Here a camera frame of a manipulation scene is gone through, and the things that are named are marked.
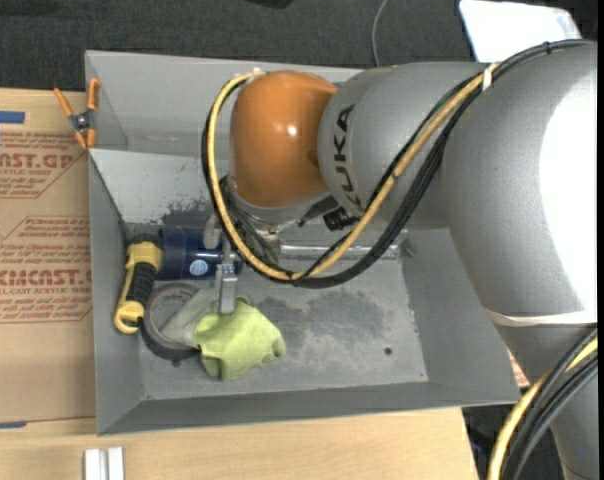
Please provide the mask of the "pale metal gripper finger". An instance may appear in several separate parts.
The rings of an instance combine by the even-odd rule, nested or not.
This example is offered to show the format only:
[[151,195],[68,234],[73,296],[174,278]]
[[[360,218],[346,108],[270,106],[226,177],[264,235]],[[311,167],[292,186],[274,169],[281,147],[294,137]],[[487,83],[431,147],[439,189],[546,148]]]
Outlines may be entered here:
[[204,246],[206,248],[217,248],[221,241],[222,228],[216,215],[212,215],[204,226]]
[[215,286],[217,290],[218,309],[220,314],[235,311],[238,275],[232,263],[221,263],[217,267]]

